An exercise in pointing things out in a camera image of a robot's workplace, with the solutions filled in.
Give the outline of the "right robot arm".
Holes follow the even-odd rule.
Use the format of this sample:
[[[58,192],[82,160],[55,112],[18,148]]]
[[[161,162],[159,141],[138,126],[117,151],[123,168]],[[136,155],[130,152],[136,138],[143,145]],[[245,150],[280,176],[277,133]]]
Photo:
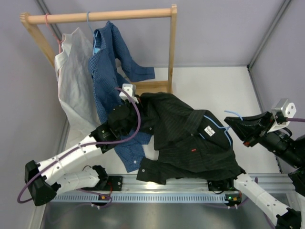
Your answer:
[[[264,112],[259,115],[226,117],[225,122],[238,136],[244,145],[244,151],[250,148],[268,153],[261,157],[254,166],[259,171],[278,166],[276,157],[286,161],[295,168],[287,177],[294,186],[300,205],[295,210],[274,198],[259,182],[250,177],[247,169],[241,174],[228,173],[222,177],[222,185],[226,189],[237,189],[244,193],[270,220],[277,229],[303,229],[305,227],[305,138],[291,138],[290,131],[283,132],[291,121],[303,122],[304,119],[294,118],[294,112]]]

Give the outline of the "light blue hanger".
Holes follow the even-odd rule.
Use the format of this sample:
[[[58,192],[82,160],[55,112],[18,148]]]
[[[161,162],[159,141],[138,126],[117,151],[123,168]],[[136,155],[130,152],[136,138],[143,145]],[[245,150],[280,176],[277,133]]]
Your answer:
[[[242,118],[242,116],[234,111],[230,111],[230,110],[224,110],[225,113],[229,113],[229,114],[234,114],[236,115],[241,121],[243,121],[244,119]],[[209,120],[213,125],[215,125],[218,129],[222,129],[224,132],[225,137],[227,138],[229,145],[232,146],[232,138],[229,136],[229,129],[232,128],[231,126],[220,126],[218,125],[212,118],[208,117],[207,115],[204,115],[204,118],[206,118],[207,120]]]

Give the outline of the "black pinstriped shirt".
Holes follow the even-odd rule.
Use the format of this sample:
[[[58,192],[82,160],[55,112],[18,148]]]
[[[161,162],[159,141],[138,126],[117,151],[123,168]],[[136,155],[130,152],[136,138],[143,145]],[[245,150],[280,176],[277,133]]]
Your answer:
[[[173,94],[144,93],[140,96],[152,127],[157,160],[143,158],[137,180],[165,185],[171,178],[211,181],[235,178],[242,172],[222,123],[209,110],[196,110]]]

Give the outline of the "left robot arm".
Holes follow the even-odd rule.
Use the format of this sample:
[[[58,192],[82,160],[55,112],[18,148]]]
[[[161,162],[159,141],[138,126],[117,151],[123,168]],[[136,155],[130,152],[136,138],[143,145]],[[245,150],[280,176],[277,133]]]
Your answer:
[[[42,206],[56,196],[77,189],[103,190],[109,176],[101,165],[89,166],[72,172],[90,159],[110,150],[122,161],[126,172],[140,168],[145,157],[143,145],[151,136],[143,132],[144,106],[139,96],[124,100],[108,114],[106,122],[91,130],[70,149],[44,161],[28,162],[25,166],[25,183],[34,205]]]

